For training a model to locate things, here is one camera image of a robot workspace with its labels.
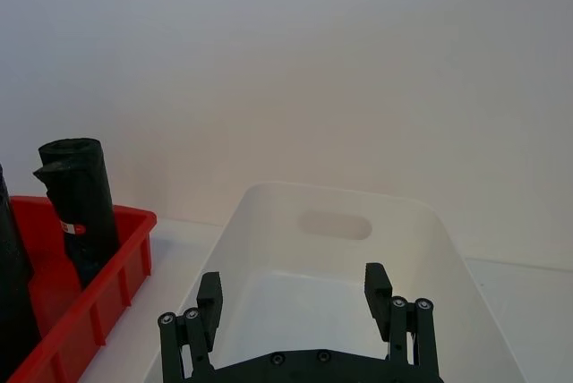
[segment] black trash bag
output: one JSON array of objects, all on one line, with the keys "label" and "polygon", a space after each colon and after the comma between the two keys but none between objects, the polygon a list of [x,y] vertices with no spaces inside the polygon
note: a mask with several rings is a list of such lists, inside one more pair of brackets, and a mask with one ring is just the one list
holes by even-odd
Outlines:
[{"label": "black trash bag", "polygon": [[119,249],[101,143],[94,139],[53,141],[39,148],[42,166],[34,175],[62,222],[64,248],[82,287]]},{"label": "black trash bag", "polygon": [[0,166],[0,381],[8,380],[41,339],[28,292],[32,273]]}]

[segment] white plastic bin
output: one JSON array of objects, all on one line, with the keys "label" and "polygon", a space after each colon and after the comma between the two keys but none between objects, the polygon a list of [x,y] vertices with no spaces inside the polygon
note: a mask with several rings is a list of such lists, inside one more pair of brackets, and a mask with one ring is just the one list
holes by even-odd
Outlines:
[{"label": "white plastic bin", "polygon": [[385,357],[363,293],[367,262],[384,265],[395,294],[434,302],[446,383],[526,382],[430,208],[287,183],[247,191],[205,266],[220,272],[224,298],[211,362],[316,348]]}]

